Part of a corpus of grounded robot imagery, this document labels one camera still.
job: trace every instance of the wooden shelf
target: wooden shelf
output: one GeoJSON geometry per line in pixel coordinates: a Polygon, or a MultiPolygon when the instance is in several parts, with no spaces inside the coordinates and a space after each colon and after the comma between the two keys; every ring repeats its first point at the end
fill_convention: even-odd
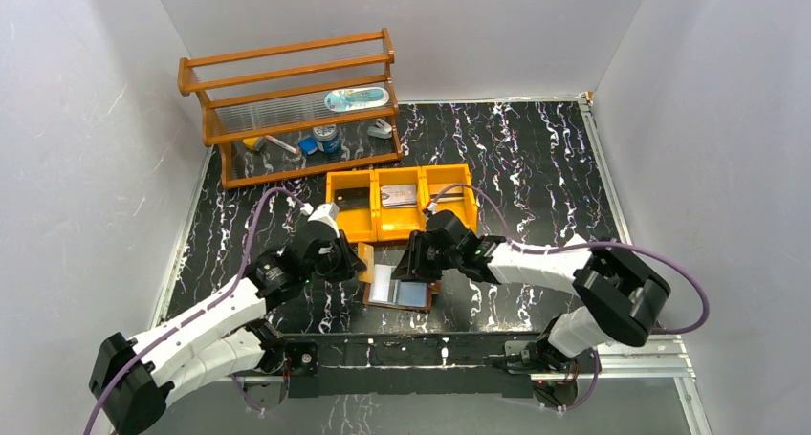
{"type": "Polygon", "coordinates": [[[203,143],[219,145],[223,158],[223,183],[226,187],[256,185],[292,177],[312,175],[331,170],[348,169],[371,163],[400,160],[403,152],[395,129],[391,149],[387,153],[355,160],[318,162],[318,154],[308,166],[294,170],[275,171],[264,175],[240,177],[232,172],[231,164],[240,150],[239,142],[250,137],[280,137],[302,133],[316,126],[348,124],[383,118],[391,121],[398,113],[397,96],[391,82],[394,49],[388,30],[361,33],[294,45],[263,48],[241,53],[220,54],[196,59],[182,58],[178,69],[178,89],[188,96],[194,93],[203,112],[203,143]],[[369,68],[381,67],[376,75],[369,68]],[[340,72],[340,78],[334,79],[340,72]],[[262,86],[283,78],[307,78],[306,85],[270,89],[241,95],[239,90],[262,86]],[[386,105],[351,112],[333,112],[324,105],[324,98],[336,89],[378,86],[389,93],[386,105]],[[226,98],[212,98],[209,93],[228,91],[226,98]]]}

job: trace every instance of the wooden shelf frame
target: wooden shelf frame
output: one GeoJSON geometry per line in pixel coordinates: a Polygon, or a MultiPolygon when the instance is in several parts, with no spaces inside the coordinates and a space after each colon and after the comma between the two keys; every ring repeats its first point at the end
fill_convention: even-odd
{"type": "MultiPolygon", "coordinates": [[[[372,163],[386,163],[400,160],[403,157],[403,149],[400,145],[400,137],[395,124],[395,119],[399,109],[397,95],[394,92],[394,86],[391,82],[391,64],[393,63],[394,48],[391,44],[391,38],[388,35],[388,29],[381,29],[378,32],[360,33],[356,35],[308,41],[286,46],[262,48],[240,53],[219,54],[196,59],[188,59],[184,57],[180,59],[178,68],[178,90],[183,96],[188,96],[192,93],[197,96],[203,114],[203,143],[206,146],[212,146],[215,144],[219,145],[220,155],[222,156],[223,161],[223,185],[225,188],[235,188],[247,185],[257,185],[266,182],[274,182],[292,177],[313,175],[331,170],[351,169],[372,163]],[[379,42],[381,44],[380,52],[378,54],[364,54],[359,57],[342,58],[339,60],[319,62],[278,70],[264,70],[242,76],[221,77],[207,81],[200,80],[195,72],[195,69],[197,68],[216,66],[229,62],[256,59],[259,57],[279,54],[296,54],[304,51],[326,49],[363,42],[379,42]],[[321,72],[329,72],[353,67],[374,66],[378,64],[383,66],[382,72],[378,75],[355,77],[310,86],[301,86],[260,94],[240,96],[236,98],[212,99],[208,93],[208,91],[214,89],[251,84],[260,81],[280,79],[291,76],[318,74],[321,72]],[[252,123],[251,127],[235,127],[233,124],[231,126],[227,126],[225,123],[223,123],[223,118],[220,117],[220,112],[224,111],[223,109],[242,111],[243,109],[234,107],[265,105],[268,107],[263,107],[263,111],[267,111],[267,108],[273,109],[274,101],[280,101],[279,99],[290,99],[303,97],[306,95],[314,96],[318,93],[328,93],[329,91],[335,89],[361,87],[365,85],[383,86],[389,93],[389,102],[383,107],[334,114],[324,114],[323,112],[320,112],[320,118],[313,118],[310,120],[293,118],[294,120],[280,124],[258,124],[259,127],[256,127],[257,124],[255,123],[252,123]],[[374,120],[377,118],[389,120],[391,123],[393,128],[393,141],[395,143],[395,149],[392,153],[357,160],[348,160],[338,163],[312,166],[287,172],[276,172],[273,174],[261,175],[247,179],[232,179],[230,177],[230,144],[232,142],[241,141],[250,137],[273,136],[287,132],[303,131],[327,124],[344,124],[361,120],[374,120]]],[[[244,110],[245,112],[250,112],[251,108],[245,108],[244,110]]]]}

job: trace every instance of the orange bin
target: orange bin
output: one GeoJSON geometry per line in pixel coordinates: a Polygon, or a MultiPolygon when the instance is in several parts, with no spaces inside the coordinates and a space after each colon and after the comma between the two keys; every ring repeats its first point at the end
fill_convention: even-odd
{"type": "MultiPolygon", "coordinates": [[[[430,201],[430,185],[435,184],[471,184],[471,170],[467,164],[427,165],[422,167],[422,182],[420,188],[423,194],[423,204],[427,206],[430,201]]],[[[477,232],[478,206],[473,190],[463,189],[464,197],[461,201],[452,201],[437,204],[437,211],[450,210],[468,229],[477,232]]]]}
{"type": "Polygon", "coordinates": [[[369,188],[369,207],[339,210],[338,228],[343,229],[349,242],[375,242],[378,240],[377,209],[380,207],[380,189],[377,187],[374,170],[328,172],[326,202],[334,202],[335,192],[339,189],[361,187],[369,188]]]}
{"type": "Polygon", "coordinates": [[[399,167],[394,169],[376,169],[377,183],[375,195],[380,208],[378,216],[378,241],[395,241],[408,239],[415,229],[426,228],[426,217],[423,215],[425,195],[421,190],[422,169],[420,167],[399,167]],[[416,185],[417,205],[414,207],[386,208],[380,200],[380,188],[385,185],[416,185]]]}

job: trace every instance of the card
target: card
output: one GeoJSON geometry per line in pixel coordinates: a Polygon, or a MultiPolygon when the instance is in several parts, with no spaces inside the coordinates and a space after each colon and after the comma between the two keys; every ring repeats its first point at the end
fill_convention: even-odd
{"type": "Polygon", "coordinates": [[[375,279],[366,288],[363,302],[397,309],[430,309],[430,287],[422,282],[392,279],[392,270],[393,266],[375,265],[375,279]]]}
{"type": "Polygon", "coordinates": [[[335,204],[341,210],[369,208],[369,187],[336,189],[335,204]]]}
{"type": "Polygon", "coordinates": [[[383,207],[414,207],[417,205],[417,185],[381,186],[383,207]]]}

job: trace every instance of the white arm segment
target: white arm segment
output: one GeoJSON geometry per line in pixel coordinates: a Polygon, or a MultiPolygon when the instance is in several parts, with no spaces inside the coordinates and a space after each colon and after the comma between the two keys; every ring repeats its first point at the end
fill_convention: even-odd
{"type": "MultiPolygon", "coordinates": [[[[575,234],[567,246],[585,244],[585,240],[575,234]]],[[[550,247],[524,246],[527,249],[548,250],[550,247]]],[[[510,244],[499,244],[491,254],[493,258],[487,267],[502,284],[517,282],[539,285],[577,295],[572,282],[574,272],[585,266],[591,257],[587,249],[567,251],[554,255],[528,254],[513,249],[510,244]]]]}
{"type": "Polygon", "coordinates": [[[580,306],[569,314],[561,315],[555,326],[552,327],[552,332],[549,333],[549,344],[568,358],[572,358],[590,347],[613,340],[603,332],[585,306],[580,306]]]}
{"type": "Polygon", "coordinates": [[[308,222],[321,222],[324,225],[332,228],[335,231],[335,237],[339,237],[338,233],[338,211],[339,208],[335,203],[324,203],[316,207],[316,210],[310,214],[308,222]]]}
{"type": "Polygon", "coordinates": [[[248,278],[239,281],[233,294],[217,306],[207,310],[206,307],[231,284],[233,279],[216,293],[192,308],[183,312],[167,323],[132,337],[137,341],[133,350],[138,354],[147,345],[166,332],[166,329],[178,327],[180,331],[168,340],[159,344],[142,359],[144,364],[152,362],[152,379],[160,387],[167,383],[180,366],[192,357],[203,352],[214,341],[232,332],[241,325],[260,318],[266,314],[265,300],[256,296],[256,286],[248,278]],[[186,327],[181,324],[199,311],[204,311],[196,320],[186,327]]]}
{"type": "Polygon", "coordinates": [[[166,406],[227,375],[256,368],[264,353],[259,338],[244,328],[215,341],[172,375],[175,388],[166,397],[166,406]]]}
{"type": "MultiPolygon", "coordinates": [[[[566,245],[585,244],[585,242],[583,238],[575,234],[566,245]]],[[[550,249],[537,246],[524,247],[550,249]]],[[[585,266],[591,257],[591,252],[588,249],[582,249],[554,255],[527,254],[522,253],[521,250],[514,250],[510,244],[501,244],[495,248],[492,257],[493,260],[487,266],[502,284],[518,282],[539,285],[577,296],[572,285],[575,280],[575,270],[585,266]]],[[[549,335],[549,343],[569,358],[589,347],[611,340],[611,337],[603,332],[585,306],[562,315],[549,335]]]]}

